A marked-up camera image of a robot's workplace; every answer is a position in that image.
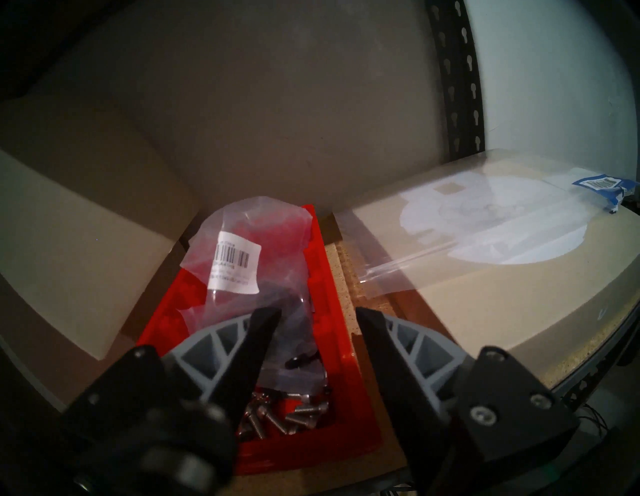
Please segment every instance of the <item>screw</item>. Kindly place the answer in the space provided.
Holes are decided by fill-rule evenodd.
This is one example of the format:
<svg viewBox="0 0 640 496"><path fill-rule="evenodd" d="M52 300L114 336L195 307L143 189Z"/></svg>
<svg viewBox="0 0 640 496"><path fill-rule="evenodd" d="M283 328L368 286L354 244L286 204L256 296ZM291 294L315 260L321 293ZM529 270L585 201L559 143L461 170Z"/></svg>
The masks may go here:
<svg viewBox="0 0 640 496"><path fill-rule="evenodd" d="M491 408L478 405L471 409L471 418L481 426L490 427L498 421L498 416Z"/></svg>
<svg viewBox="0 0 640 496"><path fill-rule="evenodd" d="M299 399L302 403L311 403L311 395L310 394L299 394L299 393L282 393L285 398L289 399Z"/></svg>
<svg viewBox="0 0 640 496"><path fill-rule="evenodd" d="M253 434L253 427L248 422L240 422L240 427L238 428L238 437L240 441L245 441L251 437Z"/></svg>
<svg viewBox="0 0 640 496"><path fill-rule="evenodd" d="M540 393L532 394L529 400L534 406L537 406L541 410L548 410L553 404L550 398Z"/></svg>
<svg viewBox="0 0 640 496"><path fill-rule="evenodd" d="M317 415L311 415L310 417L306 417L304 415L298 415L297 413L288 413L285 417L287 422L292 422L293 424L298 424L300 426L304 426L307 429L315 429L316 424L318 423Z"/></svg>
<svg viewBox="0 0 640 496"><path fill-rule="evenodd" d="M329 402L323 401L320 404L301 404L296 407L295 413L319 413L322 415L329 410Z"/></svg>
<svg viewBox="0 0 640 496"><path fill-rule="evenodd" d="M93 491L91 481L82 474L78 474L74 477L74 484L87 493L91 493Z"/></svg>
<svg viewBox="0 0 640 496"><path fill-rule="evenodd" d="M504 355L494 349L490 349L484 355L491 360L495 360L496 362L504 362Z"/></svg>
<svg viewBox="0 0 640 496"><path fill-rule="evenodd" d="M266 406L264 404L260 405L258 407L257 413L258 413L258 417L260 417L261 419L266 418L281 433L283 433L285 435L289 433L289 429L287 428L287 426L278 417L273 415L273 412L271 411L271 409L268 406Z"/></svg>
<svg viewBox="0 0 640 496"><path fill-rule="evenodd" d="M255 431L255 433L258 434L258 437L260 439L266 439L267 433L264 432L264 427L262 427L260 420L258 420L258 416L253 411L253 408L247 407L247 409L244 411L244 414L246 418L249 420L249 423L253 427L253 430Z"/></svg>

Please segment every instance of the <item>white label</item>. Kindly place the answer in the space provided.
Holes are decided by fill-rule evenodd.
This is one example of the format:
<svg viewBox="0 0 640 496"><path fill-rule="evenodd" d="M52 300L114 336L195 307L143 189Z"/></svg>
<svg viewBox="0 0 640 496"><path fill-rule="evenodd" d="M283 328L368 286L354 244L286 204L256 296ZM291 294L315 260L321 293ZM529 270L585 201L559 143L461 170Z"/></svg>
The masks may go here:
<svg viewBox="0 0 640 496"><path fill-rule="evenodd" d="M607 189L613 188L617 186L618 183L622 181L621 179L616 179L615 177L601 177L600 179L591 179L587 181L581 181L580 184L587 186L588 188L595 189L598 191L599 189Z"/></svg>
<svg viewBox="0 0 640 496"><path fill-rule="evenodd" d="M209 274L208 289L256 294L258 258L262 247L230 232L220 231Z"/></svg>

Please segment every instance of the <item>clear plastic bag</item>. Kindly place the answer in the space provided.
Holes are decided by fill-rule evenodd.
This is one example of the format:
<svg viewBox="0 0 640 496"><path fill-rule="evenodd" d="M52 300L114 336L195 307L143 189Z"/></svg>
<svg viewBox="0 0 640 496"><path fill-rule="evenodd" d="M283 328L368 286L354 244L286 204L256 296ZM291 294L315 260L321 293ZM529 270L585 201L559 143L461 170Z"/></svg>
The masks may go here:
<svg viewBox="0 0 640 496"><path fill-rule="evenodd" d="M366 295L525 264L582 242L606 201L573 181L593 171L490 150L369 193L335 215Z"/></svg>
<svg viewBox="0 0 640 496"><path fill-rule="evenodd" d="M308 267L303 254L310 239L311 221L311 214L295 205L264 196L242 200L216 211L202 223L181 264L209 288L204 306L182 312L190 333L248 314L255 308L282 310L280 325L258 378L261 387L316 394L324 383L324 369L318 360L299 369L285 368L285 362L291 358L317 351L307 286ZM222 250L221 240L228 239L226 233L235 235L234 241L237 237L241 240L227 243L228 248ZM216 263L230 271L224 274L225 280L213 280ZM255 263L255 272L246 277L255 278L257 292L250 289L250 281L240 288L245 292L235 292L236 283L225 282L234 279L235 270L243 270L243 263L245 273Z"/></svg>

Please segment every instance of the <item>barcode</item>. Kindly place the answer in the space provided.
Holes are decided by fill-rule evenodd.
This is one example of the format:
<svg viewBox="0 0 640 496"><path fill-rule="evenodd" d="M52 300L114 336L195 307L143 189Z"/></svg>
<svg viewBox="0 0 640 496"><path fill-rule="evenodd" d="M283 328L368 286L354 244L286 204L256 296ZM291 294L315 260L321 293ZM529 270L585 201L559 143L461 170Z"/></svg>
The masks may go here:
<svg viewBox="0 0 640 496"><path fill-rule="evenodd" d="M236 250L232 244L218 244L213 259L218 262L239 265L245 269L249 265L249 253Z"/></svg>
<svg viewBox="0 0 640 496"><path fill-rule="evenodd" d="M591 188L613 188L617 183L619 183L619 179L613 179L612 177L603 177L601 179L591 179L589 181L583 181L582 183L585 186L589 186Z"/></svg>

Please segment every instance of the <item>red tray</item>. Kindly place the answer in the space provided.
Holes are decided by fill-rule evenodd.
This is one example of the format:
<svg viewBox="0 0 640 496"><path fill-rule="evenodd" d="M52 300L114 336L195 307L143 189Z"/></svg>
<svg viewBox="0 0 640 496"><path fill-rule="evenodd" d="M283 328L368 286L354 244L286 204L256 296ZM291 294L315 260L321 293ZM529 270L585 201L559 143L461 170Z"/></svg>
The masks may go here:
<svg viewBox="0 0 640 496"><path fill-rule="evenodd" d="M292 470L344 460L374 451L382 443L344 323L316 212L311 205L304 208L313 215L305 258L309 267L309 293L315 310L314 337L332 388L331 409L321 417L314 430L291 436L269 430L268 439L241 443L235 469L237 475ZM152 344L161 356L180 344L189 333L178 310L203 305L206 296L206 286L181 269L138 344ZM281 402L279 413L292 411L295 404L289 400Z"/></svg>

